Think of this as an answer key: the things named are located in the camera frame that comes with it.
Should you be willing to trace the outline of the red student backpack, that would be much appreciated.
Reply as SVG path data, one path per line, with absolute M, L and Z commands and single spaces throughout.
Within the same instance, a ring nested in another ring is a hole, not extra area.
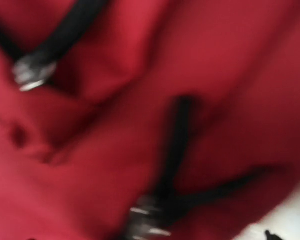
M 231 240 L 300 183 L 300 0 L 0 0 L 0 240 Z

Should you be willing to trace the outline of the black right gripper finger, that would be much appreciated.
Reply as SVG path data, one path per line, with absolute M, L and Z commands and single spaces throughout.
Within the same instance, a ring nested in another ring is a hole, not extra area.
M 264 232 L 266 240 L 280 240 L 280 237 L 276 234 L 272 234 L 269 230 Z

